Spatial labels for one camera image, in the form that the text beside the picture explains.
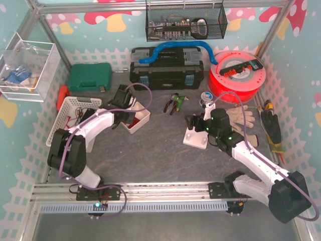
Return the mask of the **red spring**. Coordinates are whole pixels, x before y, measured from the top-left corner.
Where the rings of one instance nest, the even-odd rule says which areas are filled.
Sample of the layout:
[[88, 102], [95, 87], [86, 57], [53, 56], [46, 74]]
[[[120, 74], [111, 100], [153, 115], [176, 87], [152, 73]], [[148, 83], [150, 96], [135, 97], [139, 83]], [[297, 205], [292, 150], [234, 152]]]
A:
[[131, 129], [131, 128], [133, 128], [137, 123], [139, 123], [139, 122], [140, 122], [140, 120], [135, 117], [134, 120], [133, 120], [133, 122], [132, 122], [131, 124], [126, 124], [126, 127], [127, 127], [128, 129]]

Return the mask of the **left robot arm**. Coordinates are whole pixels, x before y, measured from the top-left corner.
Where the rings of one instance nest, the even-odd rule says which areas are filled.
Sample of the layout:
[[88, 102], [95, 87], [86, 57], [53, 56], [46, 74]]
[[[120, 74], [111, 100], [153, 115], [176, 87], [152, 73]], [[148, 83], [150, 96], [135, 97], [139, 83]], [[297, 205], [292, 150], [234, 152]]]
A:
[[107, 128], [115, 129], [121, 122], [131, 124], [135, 113], [132, 107], [136, 98], [129, 86], [121, 84], [112, 100], [101, 105], [88, 118], [73, 128], [54, 132], [47, 164], [75, 179], [83, 188], [96, 191], [104, 185], [102, 178], [94, 173], [86, 161], [86, 149], [93, 139]]

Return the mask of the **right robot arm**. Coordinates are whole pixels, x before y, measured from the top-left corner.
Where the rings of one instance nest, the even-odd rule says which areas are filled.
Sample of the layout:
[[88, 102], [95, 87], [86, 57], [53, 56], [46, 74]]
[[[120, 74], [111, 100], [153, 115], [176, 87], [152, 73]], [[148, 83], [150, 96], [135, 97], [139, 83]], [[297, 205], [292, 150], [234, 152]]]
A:
[[185, 144], [190, 144], [199, 133], [200, 140], [215, 139], [215, 146], [228, 156], [250, 169], [259, 180], [254, 180], [244, 172], [236, 171], [224, 179], [223, 183], [210, 183], [211, 198], [249, 196], [266, 205], [272, 215], [282, 223], [288, 223], [312, 206], [304, 176], [289, 172], [271, 162], [258, 152], [244, 136], [234, 131], [227, 112], [214, 108], [201, 115], [185, 116], [187, 123]]

